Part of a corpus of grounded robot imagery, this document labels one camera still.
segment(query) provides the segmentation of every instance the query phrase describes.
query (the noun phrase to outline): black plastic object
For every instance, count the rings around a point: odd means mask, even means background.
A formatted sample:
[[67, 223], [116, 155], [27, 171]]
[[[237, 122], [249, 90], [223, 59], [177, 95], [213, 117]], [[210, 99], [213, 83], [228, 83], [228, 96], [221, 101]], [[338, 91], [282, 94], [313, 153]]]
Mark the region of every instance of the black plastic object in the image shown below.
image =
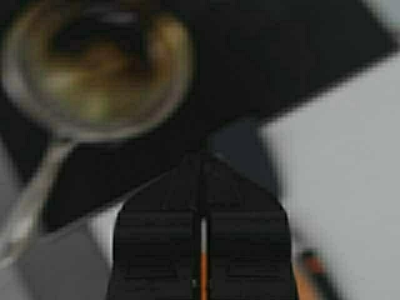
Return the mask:
[[[1, 3], [1, 37], [27, 0]], [[171, 170], [237, 117], [271, 118], [396, 49], [358, 0], [165, 0], [196, 43], [185, 105], [162, 127], [118, 145], [82, 145], [66, 161], [44, 213], [49, 231]], [[49, 132], [0, 90], [0, 134], [24, 183]]]
[[282, 207], [225, 163], [199, 153], [119, 213], [108, 299], [202, 299], [199, 216], [209, 221], [208, 299], [298, 298]]

